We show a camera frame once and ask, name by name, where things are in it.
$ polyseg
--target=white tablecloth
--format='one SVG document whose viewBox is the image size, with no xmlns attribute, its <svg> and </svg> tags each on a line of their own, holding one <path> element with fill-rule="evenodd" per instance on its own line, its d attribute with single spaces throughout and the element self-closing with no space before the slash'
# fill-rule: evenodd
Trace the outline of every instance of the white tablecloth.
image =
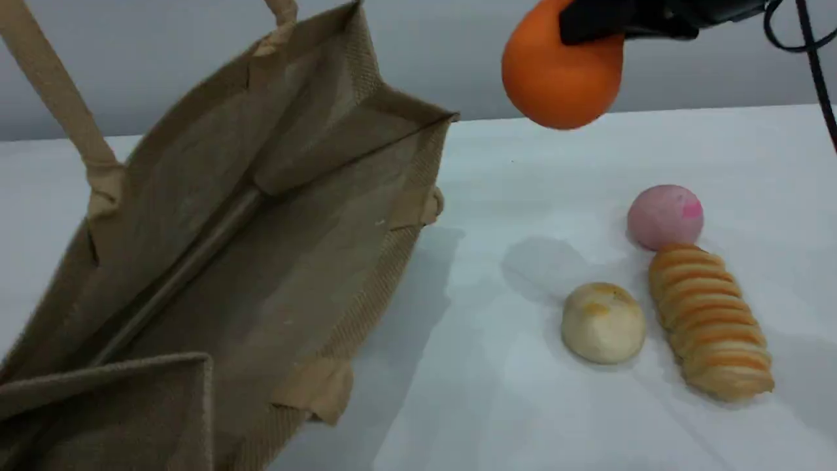
<svg viewBox="0 0 837 471">
<path fill-rule="evenodd" d="M 358 356 L 336 428 L 306 426 L 271 467 L 353 470 L 810 470 L 837 463 L 837 156 L 814 106 L 525 120 L 451 129 L 446 210 L 422 234 Z M 136 137 L 111 140 L 126 155 Z M 633 197 L 692 189 L 701 245 L 740 280 L 777 388 L 746 406 L 688 391 L 650 311 Z M 66 141 L 0 143 L 0 350 L 85 209 Z M 594 367 L 558 336 L 562 298 L 616 282 L 647 308 L 645 347 Z"/>
</svg>

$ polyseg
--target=twisted bread roll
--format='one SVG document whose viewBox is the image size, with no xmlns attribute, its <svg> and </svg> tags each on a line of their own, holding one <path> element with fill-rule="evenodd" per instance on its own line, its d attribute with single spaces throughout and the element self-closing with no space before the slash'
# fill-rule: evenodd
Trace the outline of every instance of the twisted bread roll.
<svg viewBox="0 0 837 471">
<path fill-rule="evenodd" d="M 657 252 L 648 274 L 687 383 L 724 401 L 773 390 L 767 341 L 719 256 L 670 245 Z"/>
</svg>

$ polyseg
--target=baked goods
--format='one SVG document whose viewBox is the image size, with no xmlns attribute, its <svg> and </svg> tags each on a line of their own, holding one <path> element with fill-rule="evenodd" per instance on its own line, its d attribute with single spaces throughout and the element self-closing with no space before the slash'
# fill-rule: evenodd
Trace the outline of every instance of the baked goods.
<svg viewBox="0 0 837 471">
<path fill-rule="evenodd" d="M 645 340 L 645 317 L 627 291 L 610 283 L 589 283 L 564 302 L 564 344 L 594 363 L 615 364 L 639 353 Z"/>
<path fill-rule="evenodd" d="M 652 251 L 673 243 L 697 241 L 703 230 L 703 207 L 694 193 L 677 185 L 651 187 L 628 211 L 628 232 Z"/>
<path fill-rule="evenodd" d="M 719 256 L 672 244 L 657 252 L 648 273 L 688 384 L 724 401 L 773 390 L 767 341 Z"/>
</svg>

